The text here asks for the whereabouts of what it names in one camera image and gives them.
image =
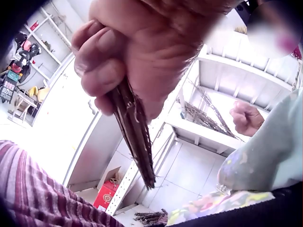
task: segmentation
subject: bundle of sticks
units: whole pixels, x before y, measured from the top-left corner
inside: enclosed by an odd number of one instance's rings
[[[135,213],[135,221],[140,221],[144,226],[153,226],[162,224],[165,226],[168,221],[167,212],[161,209],[162,212],[155,213]]]
[[[191,105],[188,102],[185,102],[185,111],[191,116],[192,121],[196,124],[202,125],[206,128],[212,129],[214,131],[220,132],[222,134],[225,134],[227,136],[233,137],[235,139],[241,140],[239,137],[234,135],[229,127],[227,126],[226,122],[224,121],[222,115],[218,111],[218,109],[212,104],[212,101],[205,92],[202,87],[196,86],[193,84],[193,86],[200,92],[202,99],[205,101],[205,104],[209,106],[216,114],[217,118],[221,122],[221,124],[218,124],[216,121],[214,121],[212,118],[207,116],[205,112],[200,110],[199,108]]]
[[[132,92],[127,77],[110,92],[122,135],[142,175],[147,189],[154,188],[152,147],[146,123],[146,115],[138,97]]]

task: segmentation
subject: wooden table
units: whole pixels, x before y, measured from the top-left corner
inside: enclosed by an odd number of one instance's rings
[[[37,108],[37,105],[35,104],[34,100],[30,97],[28,97],[27,95],[25,95],[23,92],[21,92],[20,90],[18,91],[17,94],[18,98],[18,104],[15,106],[14,112],[12,113],[13,116],[10,119],[11,121],[14,121],[14,117],[16,116],[19,119],[22,119],[22,123],[24,123],[25,118],[26,118],[26,114],[27,114],[27,110],[29,109],[30,106]],[[20,105],[25,102],[27,104],[27,107],[23,110],[23,112],[21,113],[21,115],[16,115],[16,111],[19,109]]]

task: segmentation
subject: pile of sticks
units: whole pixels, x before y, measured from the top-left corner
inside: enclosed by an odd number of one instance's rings
[[[196,86],[193,84],[193,86],[200,92],[202,99],[205,101],[206,105],[209,106],[218,117],[221,124],[217,124],[213,119],[207,116],[205,112],[200,110],[199,108],[191,105],[188,102],[185,102],[185,111],[192,117],[192,121],[196,124],[202,125],[206,128],[212,129],[214,131],[220,132],[222,134],[225,134],[227,136],[233,137],[235,139],[241,140],[239,137],[235,136],[229,127],[227,126],[226,122],[222,118],[220,112],[218,109],[212,104],[212,101],[207,94],[200,86]]]
[[[135,213],[135,221],[140,221],[144,226],[153,226],[162,224],[165,226],[168,221],[168,214],[166,210],[161,209],[162,212],[155,213]]]

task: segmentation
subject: fingernail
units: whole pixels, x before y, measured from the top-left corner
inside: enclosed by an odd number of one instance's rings
[[[94,22],[90,28],[88,29],[88,35],[93,36],[95,35],[98,31],[100,31],[104,26],[100,22]]]
[[[97,46],[100,50],[106,51],[115,47],[116,36],[113,30],[105,32],[98,40]]]

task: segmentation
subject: striped fabric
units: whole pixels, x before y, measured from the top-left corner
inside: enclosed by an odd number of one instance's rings
[[[0,194],[20,226],[123,227],[54,181],[25,150],[7,140],[0,140]]]

